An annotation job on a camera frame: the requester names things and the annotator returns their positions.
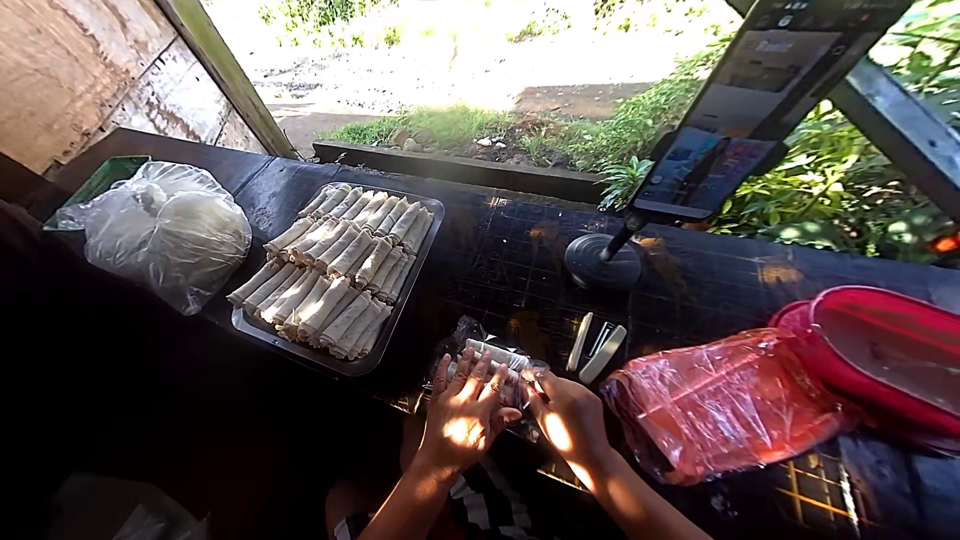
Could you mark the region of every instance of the metal frame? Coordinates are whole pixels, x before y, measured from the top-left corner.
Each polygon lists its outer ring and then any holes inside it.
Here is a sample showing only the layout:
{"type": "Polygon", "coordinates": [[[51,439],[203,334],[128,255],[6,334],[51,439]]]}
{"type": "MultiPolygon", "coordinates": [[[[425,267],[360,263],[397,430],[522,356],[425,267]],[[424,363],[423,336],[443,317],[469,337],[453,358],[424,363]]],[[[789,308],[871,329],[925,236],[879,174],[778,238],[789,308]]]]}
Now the metal frame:
{"type": "Polygon", "coordinates": [[[267,152],[273,156],[298,159],[290,141],[217,32],[200,0],[156,0],[156,4],[183,36],[197,60],[204,65],[267,152]]]}
{"type": "MultiPolygon", "coordinates": [[[[727,0],[741,16],[752,0],[727,0]]],[[[960,221],[960,135],[882,66],[862,59],[827,96],[954,221],[960,221]]]]}

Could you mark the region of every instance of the rock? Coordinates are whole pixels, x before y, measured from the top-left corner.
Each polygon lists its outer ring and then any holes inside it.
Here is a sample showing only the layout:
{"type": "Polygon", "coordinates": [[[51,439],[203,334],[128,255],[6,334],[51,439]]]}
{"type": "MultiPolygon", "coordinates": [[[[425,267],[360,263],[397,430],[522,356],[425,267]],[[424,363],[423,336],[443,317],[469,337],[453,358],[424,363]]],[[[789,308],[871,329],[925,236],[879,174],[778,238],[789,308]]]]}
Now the rock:
{"type": "Polygon", "coordinates": [[[403,141],[403,149],[406,150],[407,152],[422,152],[423,145],[416,142],[412,138],[408,138],[407,140],[403,141]]]}
{"type": "Polygon", "coordinates": [[[396,146],[403,146],[408,138],[410,138],[410,132],[406,128],[396,128],[387,140],[396,146]]]}
{"type": "Polygon", "coordinates": [[[414,132],[410,134],[410,138],[414,139],[420,144],[426,144],[433,140],[433,132],[430,131],[430,128],[420,128],[418,130],[414,130],[414,132]]]}

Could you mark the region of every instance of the phone screen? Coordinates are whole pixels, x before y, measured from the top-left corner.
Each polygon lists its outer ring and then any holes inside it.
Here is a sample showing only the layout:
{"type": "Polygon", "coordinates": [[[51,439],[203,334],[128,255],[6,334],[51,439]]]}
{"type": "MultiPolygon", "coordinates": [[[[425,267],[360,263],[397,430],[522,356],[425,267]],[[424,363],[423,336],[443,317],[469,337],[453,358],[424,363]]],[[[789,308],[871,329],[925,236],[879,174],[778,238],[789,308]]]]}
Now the phone screen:
{"type": "Polygon", "coordinates": [[[757,2],[634,206],[699,218],[719,209],[908,6],[757,2]]]}

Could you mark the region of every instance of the black table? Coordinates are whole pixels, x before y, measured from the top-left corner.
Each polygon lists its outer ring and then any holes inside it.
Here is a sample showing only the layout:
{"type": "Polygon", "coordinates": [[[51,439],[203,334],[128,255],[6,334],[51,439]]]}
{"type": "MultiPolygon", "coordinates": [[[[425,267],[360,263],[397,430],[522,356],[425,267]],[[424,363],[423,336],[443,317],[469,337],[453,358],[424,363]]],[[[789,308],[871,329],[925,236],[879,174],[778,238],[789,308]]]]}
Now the black table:
{"type": "MultiPolygon", "coordinates": [[[[285,230],[323,184],[366,184],[440,200],[446,218],[384,360],[359,378],[316,368],[407,412],[421,409],[434,345],[451,334],[464,314],[562,371],[577,323],[593,311],[595,318],[629,330],[606,375],[627,357],[764,326],[780,307],[835,285],[882,286],[934,303],[960,295],[960,272],[952,270],[654,225],[643,230],[638,242],[645,271],[629,300],[623,293],[587,293],[564,272],[566,245],[581,234],[615,233],[621,226],[619,218],[593,207],[246,154],[128,130],[94,145],[63,167],[55,180],[75,188],[103,160],[134,154],[205,168],[244,209],[253,227],[253,247],[224,290],[232,290],[259,268],[265,258],[260,245],[285,230]]],[[[229,313],[229,303],[218,295],[201,316],[237,339],[246,338],[233,329],[229,313]]],[[[561,462],[548,463],[544,470],[579,486],[561,462]]],[[[955,462],[930,460],[858,433],[763,470],[694,487],[658,488],[698,523],[709,522],[711,531],[755,528],[765,534],[818,531],[834,537],[878,537],[896,536],[901,526],[909,531],[933,519],[927,515],[900,523],[908,514],[924,515],[931,497],[960,499],[958,473],[955,462]],[[878,461],[896,462],[898,472],[887,478],[872,475],[878,461]],[[953,484],[943,484],[945,476],[953,478],[953,484]],[[939,487],[924,491],[928,485],[939,487]],[[898,495],[893,503],[884,497],[891,492],[898,495]],[[855,512],[848,510],[851,504],[855,512]],[[783,529],[784,524],[794,527],[783,529]]]]}

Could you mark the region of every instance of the person's right hand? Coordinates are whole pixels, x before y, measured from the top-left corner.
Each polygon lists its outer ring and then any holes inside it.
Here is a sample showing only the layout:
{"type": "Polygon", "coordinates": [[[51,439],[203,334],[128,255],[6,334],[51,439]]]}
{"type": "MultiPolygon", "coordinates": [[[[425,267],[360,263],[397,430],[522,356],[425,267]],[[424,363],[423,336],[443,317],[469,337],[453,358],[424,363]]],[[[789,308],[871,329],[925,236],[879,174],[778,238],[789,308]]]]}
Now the person's right hand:
{"type": "Polygon", "coordinates": [[[549,371],[524,373],[524,378],[531,377],[549,398],[549,403],[545,403],[532,386],[524,386],[547,440],[574,472],[578,472],[578,468],[602,467],[613,449],[604,429],[600,398],[582,384],[561,379],[549,371]]]}

